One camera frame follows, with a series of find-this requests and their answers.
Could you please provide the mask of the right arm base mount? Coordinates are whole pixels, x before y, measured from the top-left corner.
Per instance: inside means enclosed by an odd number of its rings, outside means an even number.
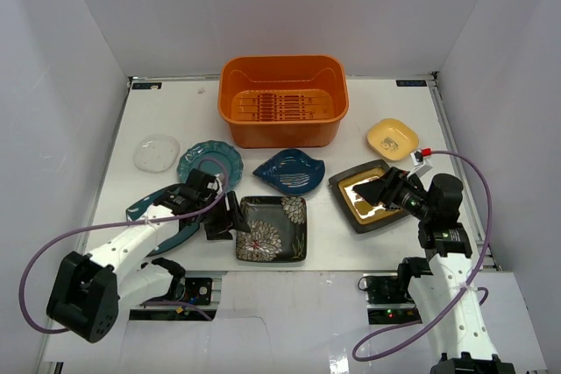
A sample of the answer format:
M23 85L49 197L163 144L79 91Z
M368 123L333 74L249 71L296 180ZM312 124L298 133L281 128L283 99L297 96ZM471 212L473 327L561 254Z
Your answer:
M366 295L368 321L374 325L401 325L419 322L421 317L415 303L400 289L396 275L363 276L357 283Z

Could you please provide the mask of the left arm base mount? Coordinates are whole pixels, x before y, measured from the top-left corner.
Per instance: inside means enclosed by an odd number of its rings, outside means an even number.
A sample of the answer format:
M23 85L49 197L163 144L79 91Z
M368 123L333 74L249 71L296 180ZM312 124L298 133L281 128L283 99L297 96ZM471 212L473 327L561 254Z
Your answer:
M132 309L130 321L213 321L220 298L220 280L209 277L186 278L185 292L178 306Z

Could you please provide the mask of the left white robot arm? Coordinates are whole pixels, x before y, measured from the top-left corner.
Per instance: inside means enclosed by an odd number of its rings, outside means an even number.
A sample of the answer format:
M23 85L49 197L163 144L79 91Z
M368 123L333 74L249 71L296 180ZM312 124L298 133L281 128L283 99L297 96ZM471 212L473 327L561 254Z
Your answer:
M46 314L90 343L112 329L120 312L136 306L186 307L186 271L153 253L186 225L199 222L210 239L246 233L234 192L215 175L195 169L184 183L163 188L141 217L86 254L66 255L57 272Z

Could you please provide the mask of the black floral square plate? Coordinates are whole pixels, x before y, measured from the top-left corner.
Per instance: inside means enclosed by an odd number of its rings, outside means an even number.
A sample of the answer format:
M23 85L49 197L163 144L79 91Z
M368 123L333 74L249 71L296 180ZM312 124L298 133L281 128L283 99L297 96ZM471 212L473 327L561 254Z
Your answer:
M297 196L246 196L240 210L250 230L236 235L236 258L296 263L308 254L307 203Z

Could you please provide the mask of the black amber square plate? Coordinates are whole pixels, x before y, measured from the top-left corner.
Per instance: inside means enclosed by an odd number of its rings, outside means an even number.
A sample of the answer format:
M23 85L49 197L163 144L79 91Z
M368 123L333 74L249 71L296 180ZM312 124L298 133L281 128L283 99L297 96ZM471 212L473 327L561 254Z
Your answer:
M389 165L384 160L377 159L329 178L330 190L357 234L384 228L408 216L407 212L400 209L387 210L382 205L373 206L353 190L356 185L377 180L388 170Z

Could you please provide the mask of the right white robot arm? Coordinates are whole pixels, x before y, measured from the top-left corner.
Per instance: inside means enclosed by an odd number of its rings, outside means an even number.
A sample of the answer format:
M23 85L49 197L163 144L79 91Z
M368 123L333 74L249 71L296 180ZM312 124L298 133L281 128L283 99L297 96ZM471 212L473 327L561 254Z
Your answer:
M399 208L415 217L422 258L406 258L398 268L397 295L415 303L423 329L383 358L426 337L437 359L433 373L512 373L503 362L486 329L477 288L472 286L479 266L472 262L472 247L459 222L463 183L439 173L430 187L398 168L377 180L358 184L354 192L371 205Z

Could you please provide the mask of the blue leaf-shaped dish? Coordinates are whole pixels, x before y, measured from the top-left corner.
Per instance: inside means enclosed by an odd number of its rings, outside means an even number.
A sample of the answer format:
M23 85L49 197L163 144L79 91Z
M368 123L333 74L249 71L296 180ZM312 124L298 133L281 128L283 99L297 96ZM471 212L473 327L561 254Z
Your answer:
M300 149L290 148L273 155L252 174L286 196L302 196L321 184L325 164Z

